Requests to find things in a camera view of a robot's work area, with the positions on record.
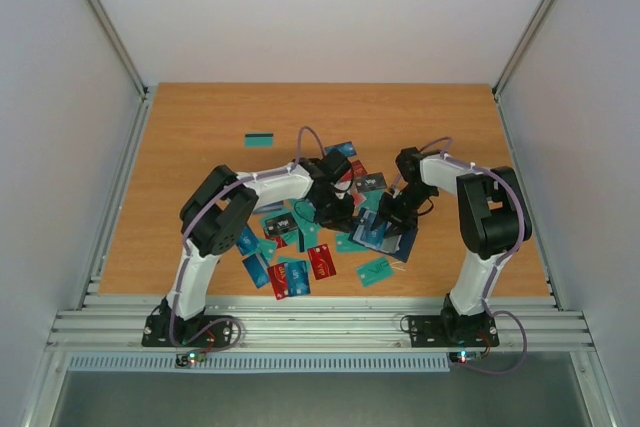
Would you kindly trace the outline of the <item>dark blue card holder wallet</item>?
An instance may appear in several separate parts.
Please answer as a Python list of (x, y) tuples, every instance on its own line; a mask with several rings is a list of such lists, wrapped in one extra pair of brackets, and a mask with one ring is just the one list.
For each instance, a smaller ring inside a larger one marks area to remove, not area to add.
[(384, 222), (374, 228), (373, 223), (377, 213), (370, 209), (361, 209), (356, 217), (354, 229), (349, 233), (348, 240), (369, 250), (388, 255), (397, 261), (407, 263), (413, 250), (418, 229), (404, 234), (387, 236), (392, 227), (390, 222)]

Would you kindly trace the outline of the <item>red card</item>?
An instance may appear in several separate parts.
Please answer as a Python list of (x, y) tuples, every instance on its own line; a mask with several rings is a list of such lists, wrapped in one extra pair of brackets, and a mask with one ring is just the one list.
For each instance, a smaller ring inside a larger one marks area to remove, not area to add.
[(268, 274), (275, 298), (282, 300), (289, 296), (287, 263), (278, 263), (268, 268)]
[(320, 244), (307, 250), (311, 269), (316, 280), (323, 280), (337, 274), (333, 258), (327, 244)]

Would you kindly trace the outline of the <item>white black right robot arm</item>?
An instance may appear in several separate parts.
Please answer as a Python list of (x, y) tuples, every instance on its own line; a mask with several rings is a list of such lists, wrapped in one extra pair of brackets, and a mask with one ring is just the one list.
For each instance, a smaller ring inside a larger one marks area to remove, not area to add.
[(384, 225), (387, 236), (409, 233), (418, 226), (422, 205), (444, 190), (457, 198), (466, 248), (458, 280), (440, 314), (418, 327), (418, 333), (446, 346), (489, 336), (489, 297), (504, 266), (532, 235), (515, 171), (487, 169), (441, 150), (415, 147), (401, 150), (396, 166), (406, 185), (382, 195), (373, 225)]

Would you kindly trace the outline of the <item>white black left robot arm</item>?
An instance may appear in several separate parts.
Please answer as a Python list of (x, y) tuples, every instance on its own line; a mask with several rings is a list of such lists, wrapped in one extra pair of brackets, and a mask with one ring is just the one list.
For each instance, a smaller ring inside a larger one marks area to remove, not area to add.
[(176, 347), (190, 346), (204, 334), (209, 282), (256, 209), (284, 200), (305, 200), (313, 206), (314, 223), (349, 231), (354, 199), (337, 184), (351, 170), (351, 162), (337, 150), (254, 173), (216, 167), (180, 211), (180, 265), (171, 290), (149, 316), (157, 321), (153, 334)]

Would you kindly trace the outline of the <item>black vip card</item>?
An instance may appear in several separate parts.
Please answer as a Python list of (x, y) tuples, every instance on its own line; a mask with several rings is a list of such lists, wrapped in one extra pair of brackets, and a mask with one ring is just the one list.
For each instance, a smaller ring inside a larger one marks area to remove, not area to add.
[(265, 218), (263, 226), (268, 236), (282, 236), (299, 229), (299, 225), (291, 212)]
[(365, 174), (356, 177), (354, 180), (356, 190), (360, 193), (370, 192), (374, 190), (384, 190), (387, 188), (386, 179), (382, 172)]

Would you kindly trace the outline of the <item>blue VIP card back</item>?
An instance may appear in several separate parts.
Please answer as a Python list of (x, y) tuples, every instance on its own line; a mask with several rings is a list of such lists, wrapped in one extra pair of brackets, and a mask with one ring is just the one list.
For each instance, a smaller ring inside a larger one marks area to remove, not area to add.
[(326, 153), (330, 153), (332, 151), (339, 151), (345, 157), (354, 157), (357, 155), (357, 150), (352, 141), (346, 141), (334, 145), (329, 145), (325, 148)]

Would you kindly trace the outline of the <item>teal VIP card front right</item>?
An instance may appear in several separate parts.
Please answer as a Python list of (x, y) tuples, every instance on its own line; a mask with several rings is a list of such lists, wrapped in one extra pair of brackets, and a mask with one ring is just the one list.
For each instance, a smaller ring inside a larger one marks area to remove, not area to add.
[(356, 274), (361, 285), (367, 288), (392, 277), (394, 269), (387, 257), (378, 257), (357, 267)]

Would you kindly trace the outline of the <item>teal card with magnetic stripe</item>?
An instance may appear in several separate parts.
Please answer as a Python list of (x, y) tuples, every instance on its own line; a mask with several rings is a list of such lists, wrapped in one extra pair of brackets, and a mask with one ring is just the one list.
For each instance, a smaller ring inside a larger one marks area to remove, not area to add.
[(244, 145), (249, 148), (271, 147), (274, 145), (272, 132), (250, 132), (244, 137)]

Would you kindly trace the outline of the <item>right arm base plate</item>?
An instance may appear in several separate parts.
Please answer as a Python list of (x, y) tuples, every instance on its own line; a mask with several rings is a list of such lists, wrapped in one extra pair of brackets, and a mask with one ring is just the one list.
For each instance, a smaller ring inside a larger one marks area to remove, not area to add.
[(498, 347), (495, 320), (487, 314), (445, 320), (440, 315), (409, 315), (407, 330), (413, 348)]

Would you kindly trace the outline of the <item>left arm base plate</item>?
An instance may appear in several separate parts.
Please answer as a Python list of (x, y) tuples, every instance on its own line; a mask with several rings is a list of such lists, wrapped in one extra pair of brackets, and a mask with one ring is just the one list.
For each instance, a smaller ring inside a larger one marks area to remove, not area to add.
[(157, 348), (226, 348), (237, 333), (229, 317), (200, 315), (188, 321), (174, 319), (174, 340), (170, 339), (170, 316), (153, 315), (146, 319), (141, 345)]

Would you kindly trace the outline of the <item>aluminium frame post right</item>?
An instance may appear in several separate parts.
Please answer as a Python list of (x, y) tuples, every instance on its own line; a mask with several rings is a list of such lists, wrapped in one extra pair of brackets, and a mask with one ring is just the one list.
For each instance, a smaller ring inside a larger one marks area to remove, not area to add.
[(533, 14), (531, 15), (523, 33), (516, 43), (511, 55), (509, 56), (504, 68), (502, 69), (497, 81), (492, 87), (492, 93), (495, 99), (498, 99), (509, 81), (515, 74), (516, 69), (523, 60), (525, 54), (529, 50), (548, 15), (553, 9), (557, 0), (539, 0)]

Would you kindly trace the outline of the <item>aluminium frame post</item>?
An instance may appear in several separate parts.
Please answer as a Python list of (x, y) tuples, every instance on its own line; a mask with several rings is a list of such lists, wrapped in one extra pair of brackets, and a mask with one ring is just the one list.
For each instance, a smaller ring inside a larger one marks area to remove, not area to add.
[(529, 50), (548, 15), (553, 9), (557, 0), (539, 0), (533, 14), (531, 15), (523, 33), (516, 43), (511, 55), (509, 56), (504, 68), (502, 69), (497, 81), (492, 87), (492, 93), (495, 99), (498, 99), (509, 81), (515, 74), (516, 69), (523, 60), (525, 54)]
[(126, 71), (134, 89), (141, 99), (147, 97), (149, 87), (142, 79), (139, 70), (137, 69), (132, 57), (130, 56), (121, 36), (117, 32), (117, 29), (112, 22), (106, 8), (101, 0), (85, 0), (91, 10), (92, 14), (96, 18), (101, 30), (105, 34), (109, 44), (113, 48), (116, 56)]

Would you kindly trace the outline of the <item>aluminium frame post left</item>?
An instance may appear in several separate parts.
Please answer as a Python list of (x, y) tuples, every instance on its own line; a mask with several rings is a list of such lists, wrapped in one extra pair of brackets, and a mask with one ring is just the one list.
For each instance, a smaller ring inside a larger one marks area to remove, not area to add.
[(139, 70), (137, 69), (132, 57), (130, 56), (121, 36), (117, 32), (117, 29), (112, 22), (106, 8), (101, 0), (85, 0), (91, 10), (92, 14), (96, 18), (101, 30), (105, 34), (109, 44), (113, 48), (116, 56), (126, 71), (134, 89), (141, 99), (147, 97), (149, 87), (142, 79)]

